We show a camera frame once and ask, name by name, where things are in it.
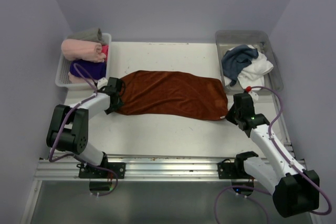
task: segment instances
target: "gray towel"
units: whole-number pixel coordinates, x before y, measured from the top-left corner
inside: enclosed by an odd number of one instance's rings
[[[85,41],[93,41],[106,45],[106,42],[102,38],[102,33],[100,28],[91,28],[85,31],[80,31],[68,36],[68,39],[78,39]]]
[[[232,80],[230,86],[234,86],[237,83],[238,75],[242,69],[251,65],[251,60],[257,59],[258,56],[257,49],[252,49],[246,45],[235,47],[224,54],[222,58],[223,74]]]

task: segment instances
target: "gray floor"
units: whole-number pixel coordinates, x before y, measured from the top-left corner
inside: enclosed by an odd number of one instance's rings
[[[44,182],[32,224],[73,223],[216,223],[214,199],[228,183],[123,182],[111,195],[96,199],[88,182]],[[272,198],[253,193],[269,212],[271,223],[311,224],[308,214],[282,218]],[[221,223],[266,223],[255,203],[224,193],[218,204]]]

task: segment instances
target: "white plastic basket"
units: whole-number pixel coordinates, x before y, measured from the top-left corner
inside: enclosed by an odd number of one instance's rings
[[[110,62],[111,62],[111,35],[102,34],[102,38],[109,45],[108,57],[106,62],[106,78],[109,77]],[[58,68],[56,72],[55,84],[59,87],[65,87],[69,90],[85,90],[90,89],[90,86],[87,83],[71,83],[69,80],[69,70],[70,70],[71,61],[64,58],[64,55],[61,53],[58,62]]]

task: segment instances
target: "stack of towels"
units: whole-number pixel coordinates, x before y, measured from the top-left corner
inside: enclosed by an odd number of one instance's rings
[[[75,63],[85,68],[95,80],[106,76],[109,46],[102,39],[100,28],[92,28],[68,36],[63,41],[61,49],[64,57],[72,61],[68,73],[72,83],[86,82],[75,70]],[[81,74],[85,78],[89,78],[84,71]]]
[[[252,45],[240,45],[224,54],[222,68],[226,86],[234,86],[239,81],[245,89],[265,86],[264,75],[272,71],[273,64]]]

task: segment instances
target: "storage bin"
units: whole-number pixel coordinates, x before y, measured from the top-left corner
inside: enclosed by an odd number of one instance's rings
[[[109,51],[107,56],[107,62],[106,62],[106,78],[108,79],[109,70],[110,70],[110,62],[111,62],[111,35],[103,33],[102,34],[103,40],[109,45]],[[69,69],[70,69],[71,61],[67,60],[64,55],[61,53],[61,56],[59,58],[58,62],[58,68],[56,73],[56,79],[55,83],[59,87],[65,87],[69,90],[85,90],[85,89],[91,89],[90,86],[87,83],[71,83],[69,80]]]
[[[232,87],[225,86],[222,69],[222,58],[225,52],[241,44],[252,45],[267,57],[267,59],[273,64],[274,68],[270,73],[264,75],[265,86],[268,88],[272,88],[276,91],[282,90],[284,86],[282,84],[282,79],[280,76],[276,58],[272,51],[268,36],[265,32],[256,30],[220,30],[216,32],[216,45],[219,59],[220,75],[222,77],[222,83],[225,92],[227,94],[236,94],[243,92],[239,81],[237,81],[237,83]],[[256,92],[258,92],[258,94],[270,93],[270,91],[265,89]]]

